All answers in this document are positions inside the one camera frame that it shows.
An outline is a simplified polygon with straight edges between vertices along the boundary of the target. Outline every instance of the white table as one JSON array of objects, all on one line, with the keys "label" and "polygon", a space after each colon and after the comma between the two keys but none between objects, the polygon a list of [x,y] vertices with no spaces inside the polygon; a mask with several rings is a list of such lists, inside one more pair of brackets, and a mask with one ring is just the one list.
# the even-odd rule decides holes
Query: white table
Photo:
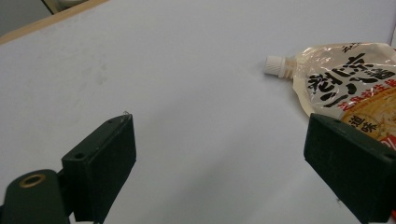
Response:
[{"label": "white table", "polygon": [[110,0],[3,44],[0,190],[59,171],[127,110],[137,163],[106,223],[359,223],[304,161],[308,117],[263,62],[388,42],[395,15],[392,0]]}]

